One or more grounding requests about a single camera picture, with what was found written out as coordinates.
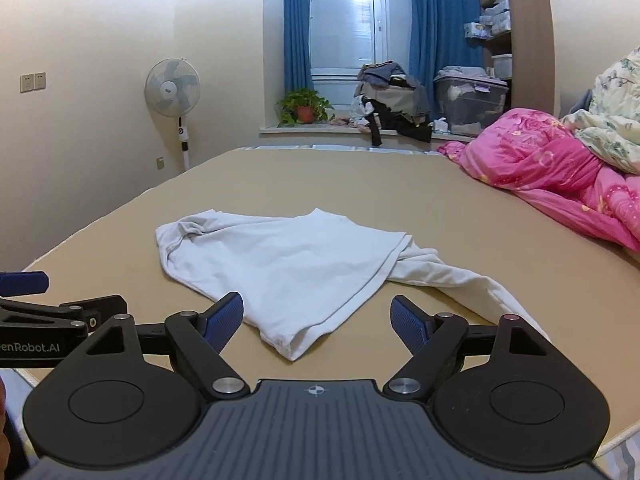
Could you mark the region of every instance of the potted plant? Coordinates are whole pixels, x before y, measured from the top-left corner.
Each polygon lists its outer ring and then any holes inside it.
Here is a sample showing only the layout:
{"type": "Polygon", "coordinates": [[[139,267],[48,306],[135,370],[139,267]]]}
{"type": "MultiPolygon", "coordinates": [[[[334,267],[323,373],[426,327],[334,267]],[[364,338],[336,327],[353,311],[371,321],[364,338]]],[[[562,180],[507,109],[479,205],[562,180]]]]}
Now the potted plant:
{"type": "Polygon", "coordinates": [[[318,95],[316,90],[309,90],[308,88],[288,92],[278,104],[282,108],[280,126],[327,121],[329,116],[326,113],[326,109],[334,108],[327,99],[318,95]]]}

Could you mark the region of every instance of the plant pot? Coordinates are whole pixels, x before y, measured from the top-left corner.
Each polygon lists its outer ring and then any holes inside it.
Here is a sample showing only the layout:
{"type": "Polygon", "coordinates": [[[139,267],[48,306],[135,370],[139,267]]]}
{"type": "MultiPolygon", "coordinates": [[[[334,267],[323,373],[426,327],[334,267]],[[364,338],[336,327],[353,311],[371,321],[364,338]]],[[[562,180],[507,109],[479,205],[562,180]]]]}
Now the plant pot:
{"type": "Polygon", "coordinates": [[[311,124],[314,121],[314,109],[311,106],[299,106],[296,108],[296,115],[303,124],[311,124]]]}

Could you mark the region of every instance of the power outlet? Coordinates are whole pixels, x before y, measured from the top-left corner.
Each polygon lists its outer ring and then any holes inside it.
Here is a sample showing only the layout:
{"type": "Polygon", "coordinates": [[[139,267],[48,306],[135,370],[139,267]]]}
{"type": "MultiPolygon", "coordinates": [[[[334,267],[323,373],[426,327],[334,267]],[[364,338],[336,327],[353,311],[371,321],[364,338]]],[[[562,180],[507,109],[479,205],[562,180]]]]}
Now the power outlet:
{"type": "Polygon", "coordinates": [[[20,76],[20,93],[31,92],[33,90],[33,74],[20,76]]]}
{"type": "Polygon", "coordinates": [[[47,73],[38,72],[33,81],[34,90],[44,90],[47,87],[47,73]]]}

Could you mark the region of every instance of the beige mattress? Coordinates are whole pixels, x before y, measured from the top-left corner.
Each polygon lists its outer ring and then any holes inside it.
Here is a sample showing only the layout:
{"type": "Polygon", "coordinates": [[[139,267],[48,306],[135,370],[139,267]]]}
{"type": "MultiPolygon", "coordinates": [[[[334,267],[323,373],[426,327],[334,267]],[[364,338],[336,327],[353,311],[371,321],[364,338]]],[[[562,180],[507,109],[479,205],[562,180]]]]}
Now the beige mattress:
{"type": "MultiPolygon", "coordinates": [[[[237,150],[152,189],[31,266],[50,277],[37,301],[120,294],[137,322],[161,322],[210,301],[161,270],[155,228],[210,208],[296,216],[315,208],[437,248],[448,264],[502,283],[606,395],[608,437],[640,419],[640,274],[612,246],[583,238],[513,195],[466,176],[440,156],[317,150],[237,150]]],[[[250,384],[260,378],[375,378],[382,385],[410,357],[389,323],[404,294],[432,314],[478,316],[437,290],[386,283],[344,325],[288,362],[243,325],[223,357],[250,384]]],[[[149,358],[164,366],[168,359],[149,358]]],[[[46,370],[32,370],[42,378],[46,370]]]]}

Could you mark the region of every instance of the pink floral comforter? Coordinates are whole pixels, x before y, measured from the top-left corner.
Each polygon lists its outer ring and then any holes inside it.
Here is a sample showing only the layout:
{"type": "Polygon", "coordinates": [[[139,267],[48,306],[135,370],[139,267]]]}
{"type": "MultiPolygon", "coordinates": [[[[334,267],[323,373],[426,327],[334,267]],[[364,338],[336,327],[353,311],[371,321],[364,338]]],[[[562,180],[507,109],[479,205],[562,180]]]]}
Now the pink floral comforter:
{"type": "Polygon", "coordinates": [[[640,176],[608,166],[555,117],[517,108],[468,145],[438,151],[580,234],[640,251],[640,176]]]}

